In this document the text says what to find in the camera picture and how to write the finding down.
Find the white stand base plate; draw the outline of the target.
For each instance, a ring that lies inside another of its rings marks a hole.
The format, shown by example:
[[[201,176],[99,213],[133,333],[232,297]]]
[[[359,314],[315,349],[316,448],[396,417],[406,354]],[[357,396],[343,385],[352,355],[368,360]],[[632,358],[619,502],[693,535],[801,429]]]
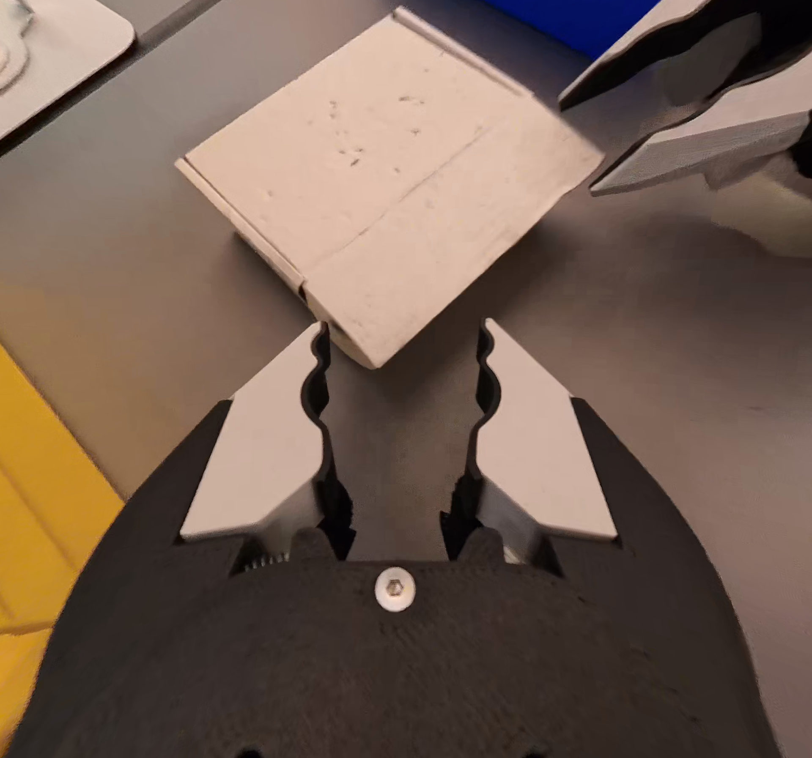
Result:
[[[135,36],[97,0],[1,0],[1,138],[123,55]]]

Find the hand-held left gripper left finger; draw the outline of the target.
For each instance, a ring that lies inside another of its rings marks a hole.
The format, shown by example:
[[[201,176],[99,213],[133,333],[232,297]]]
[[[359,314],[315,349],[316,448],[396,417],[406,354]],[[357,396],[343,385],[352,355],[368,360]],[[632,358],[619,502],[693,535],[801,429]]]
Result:
[[[274,559],[318,528],[345,560],[352,502],[321,414],[329,403],[330,331],[315,322],[229,400],[179,535],[184,542],[246,535]]]

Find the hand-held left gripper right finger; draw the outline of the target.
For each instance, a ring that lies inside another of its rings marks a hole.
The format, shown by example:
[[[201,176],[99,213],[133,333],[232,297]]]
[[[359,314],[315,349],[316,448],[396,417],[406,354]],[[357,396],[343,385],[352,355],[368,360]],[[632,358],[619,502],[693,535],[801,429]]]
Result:
[[[480,528],[499,533],[506,561],[557,561],[554,536],[619,543],[571,393],[492,318],[476,361],[481,417],[441,512],[449,560]]]

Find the white cardboard box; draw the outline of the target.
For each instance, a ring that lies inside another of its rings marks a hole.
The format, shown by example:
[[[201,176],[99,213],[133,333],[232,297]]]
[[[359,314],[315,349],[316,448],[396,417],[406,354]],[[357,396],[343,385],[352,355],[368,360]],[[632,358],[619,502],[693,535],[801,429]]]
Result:
[[[374,370],[603,158],[528,88],[401,6],[176,168]]]

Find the yellow plastic bin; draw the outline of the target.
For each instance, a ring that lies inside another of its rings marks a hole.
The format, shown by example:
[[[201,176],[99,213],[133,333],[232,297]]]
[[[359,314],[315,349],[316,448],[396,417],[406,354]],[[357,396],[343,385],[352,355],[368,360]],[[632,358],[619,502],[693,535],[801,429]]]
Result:
[[[122,499],[1,349],[1,755],[49,638]]]

